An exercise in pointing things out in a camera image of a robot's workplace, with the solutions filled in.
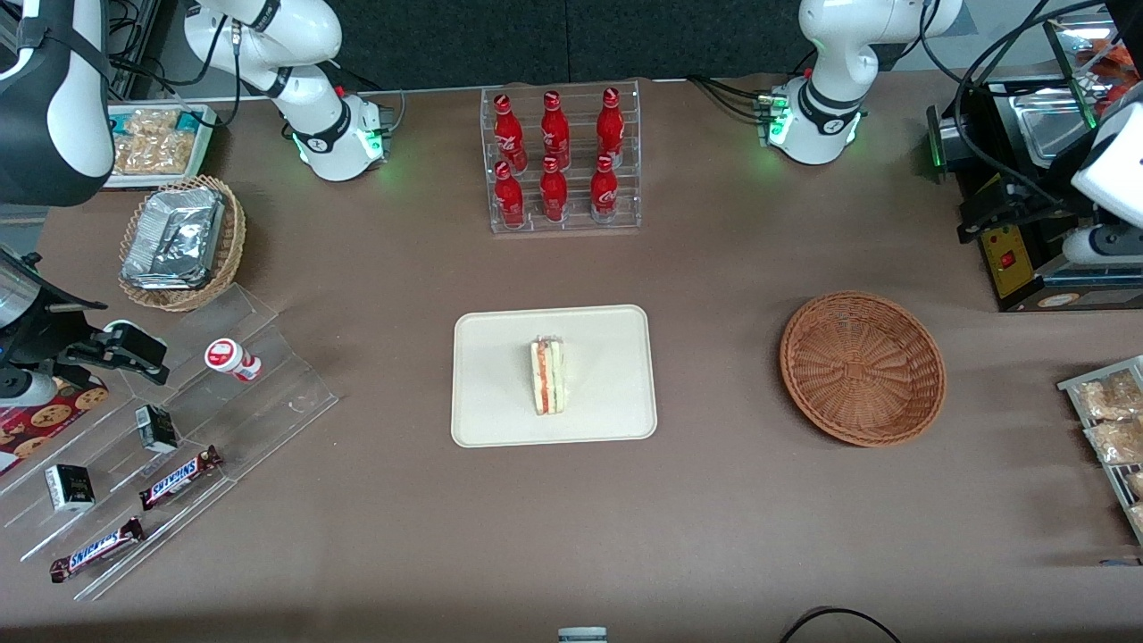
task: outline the bottle rack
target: bottle rack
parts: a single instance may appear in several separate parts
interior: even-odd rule
[[[0,488],[2,537],[16,545],[21,561],[41,566],[43,581],[49,582],[53,561],[113,532],[131,516],[139,516],[146,540],[128,546],[112,560],[91,564],[61,586],[61,592],[73,594],[77,601],[98,598],[333,407],[337,399],[271,324],[274,316],[240,286],[231,286],[210,304],[184,316],[165,337],[165,363],[171,369],[166,386],[111,373],[104,379],[111,397],[93,410],[103,411],[98,418],[89,420],[91,413],[80,418],[80,426],[69,427],[57,436],[63,440],[49,453],[35,453],[35,463],[22,463],[24,471],[13,469],[0,479],[5,484]],[[222,337],[237,340],[262,359],[257,380],[243,384],[206,368],[202,352]],[[135,410],[147,403],[161,404],[170,413],[179,436],[175,452],[160,455],[143,449],[135,428]],[[166,504],[142,511],[139,491],[209,445],[222,456],[222,466]],[[95,507],[77,514],[53,511],[43,469],[57,464],[88,469]]]
[[[620,110],[623,112],[623,164],[615,168],[620,188],[615,199],[615,219],[608,224],[591,218],[591,177],[596,172],[598,140],[596,120],[602,110],[604,89],[614,87],[620,91]],[[539,121],[544,116],[544,93],[559,91],[563,114],[572,130],[572,164],[563,170],[568,183],[567,216],[562,222],[544,216],[539,195],[539,178],[544,170],[543,136]],[[522,227],[504,225],[496,207],[496,161],[502,160],[496,145],[496,110],[493,98],[505,94],[512,101],[512,112],[523,128],[523,146],[528,152],[528,167],[515,176],[523,188]],[[606,232],[608,230],[639,227],[642,222],[640,182],[642,177],[641,112],[639,107],[638,81],[591,82],[577,85],[551,85],[544,87],[501,87],[483,89],[480,94],[480,129],[485,150],[485,179],[488,184],[488,212],[493,232],[501,234],[528,234],[535,232]]]

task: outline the wicker basket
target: wicker basket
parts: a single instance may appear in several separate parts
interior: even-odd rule
[[[206,286],[198,290],[145,290],[131,286],[120,276],[120,287],[135,303],[150,307],[161,307],[170,312],[185,312],[205,305],[234,282],[234,273],[238,272],[238,264],[242,259],[242,242],[246,241],[246,214],[242,212],[242,203],[238,202],[234,192],[231,192],[225,183],[211,176],[194,176],[163,185],[159,187],[159,191],[189,190],[191,187],[213,187],[222,192],[226,199],[226,211],[223,214],[218,246],[215,248],[214,275]],[[144,203],[146,203],[145,199],[135,208],[135,216],[127,225],[123,241],[119,244],[120,260],[127,259],[127,251],[135,239],[135,227],[138,225]]]
[[[944,362],[933,337],[876,295],[833,292],[804,305],[782,336],[780,360],[806,417],[858,447],[912,440],[944,404]]]

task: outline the red bottle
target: red bottle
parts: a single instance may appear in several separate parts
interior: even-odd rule
[[[568,182],[560,171],[560,161],[552,154],[544,156],[544,176],[539,179],[544,199],[544,216],[559,223],[567,216]]]
[[[612,171],[612,156],[600,154],[596,175],[591,177],[591,217],[596,223],[615,220],[615,194],[620,182]]]
[[[560,161],[560,169],[567,169],[572,164],[572,129],[555,91],[544,93],[544,119],[539,121],[539,130],[544,132],[544,153],[554,155]]]
[[[507,227],[523,226],[523,190],[512,176],[507,161],[496,161],[496,206]]]
[[[599,137],[599,153],[612,156],[612,167],[623,164],[623,112],[620,111],[620,90],[608,87],[604,90],[604,111],[596,121]]]
[[[528,167],[528,152],[523,151],[523,128],[512,113],[512,102],[499,94],[493,98],[496,108],[496,145],[501,155],[509,162],[513,174],[520,174]]]

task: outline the brown tablecloth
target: brown tablecloth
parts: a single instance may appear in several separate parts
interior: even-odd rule
[[[207,166],[249,217],[239,281],[343,400],[95,603],[0,531],[3,640],[537,642],[599,624],[616,643],[776,641],[822,604],[911,643],[1127,640],[1143,570],[1095,566],[1136,549],[1054,385],[1143,353],[1143,325],[996,312],[957,187],[918,175],[924,110],[953,87],[885,74],[825,167],[760,148],[689,85],[641,89],[644,228],[569,239],[489,232],[478,91],[409,96],[392,161],[344,184],[245,103]],[[42,268],[111,304],[95,323],[160,331],[175,316],[115,283],[139,198],[54,211]],[[944,412],[906,445],[840,444],[782,387],[786,319],[848,288],[906,306],[944,352]],[[459,315],[613,303],[650,319],[650,440],[453,443]],[[840,617],[804,634],[877,640]]]

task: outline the dark wall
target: dark wall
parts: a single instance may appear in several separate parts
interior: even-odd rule
[[[386,89],[567,82],[563,0],[327,0],[339,63]]]
[[[385,88],[786,71],[799,0],[327,0],[338,61]]]

